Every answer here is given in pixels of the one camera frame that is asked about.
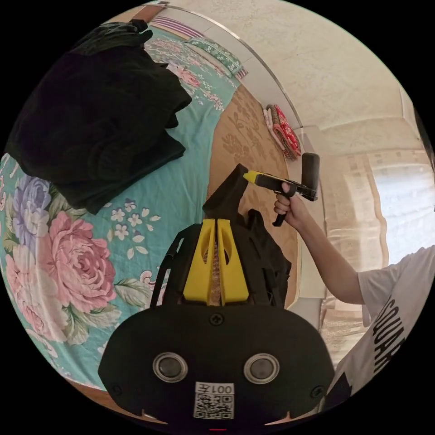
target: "hand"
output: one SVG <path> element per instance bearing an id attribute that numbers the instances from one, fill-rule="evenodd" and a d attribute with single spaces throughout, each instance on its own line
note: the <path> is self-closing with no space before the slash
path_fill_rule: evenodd
<path id="1" fill-rule="evenodd" d="M 290 190 L 287 183 L 282 184 L 282 189 L 285 193 Z M 275 213 L 285 214 L 285 221 L 292 226 L 295 230 L 300 231 L 310 219 L 311 215 L 307 210 L 302 199 L 299 195 L 294 195 L 291 198 L 278 194 L 275 202 Z"/>

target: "qr code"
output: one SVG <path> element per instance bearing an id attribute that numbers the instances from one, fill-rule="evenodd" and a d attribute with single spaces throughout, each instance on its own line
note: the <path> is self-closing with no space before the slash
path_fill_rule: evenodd
<path id="1" fill-rule="evenodd" d="M 202 387 L 196 388 L 194 417 L 211 420 L 234 418 L 234 394 L 228 394 L 234 392 L 234 387 L 216 388 L 217 385 L 228 384 L 201 383 L 200 385 Z"/>

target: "white t-shirt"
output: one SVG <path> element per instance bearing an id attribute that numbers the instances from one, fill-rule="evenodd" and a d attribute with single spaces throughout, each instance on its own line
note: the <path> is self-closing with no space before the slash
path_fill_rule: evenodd
<path id="1" fill-rule="evenodd" d="M 386 366 L 421 314 L 434 276 L 435 245 L 358 274 L 364 326 L 370 327 L 338 364 L 321 409 L 342 403 Z"/>

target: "curtain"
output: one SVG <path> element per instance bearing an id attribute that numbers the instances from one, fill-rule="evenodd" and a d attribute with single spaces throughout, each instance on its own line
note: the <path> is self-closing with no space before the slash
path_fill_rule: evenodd
<path id="1" fill-rule="evenodd" d="M 322 156 L 320 182 L 327 237 L 356 271 L 435 244 L 434 174 L 423 149 Z M 320 324 L 335 366 L 366 331 L 362 307 L 329 291 Z"/>

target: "teal bed sheet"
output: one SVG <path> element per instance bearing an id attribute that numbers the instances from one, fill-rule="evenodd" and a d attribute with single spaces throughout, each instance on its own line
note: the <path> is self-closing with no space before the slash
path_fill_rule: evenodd
<path id="1" fill-rule="evenodd" d="M 214 130 L 239 84 L 181 38 L 152 30 L 146 51 L 169 64 L 193 100 L 177 113 L 179 126 L 168 130 L 186 148 L 181 159 L 129 187 L 96 216 L 72 209 L 10 156 L 0 165 L 0 269 L 14 309 L 62 376 L 102 390 L 97 370 L 109 337 L 149 307 L 172 240 L 202 221 Z"/>

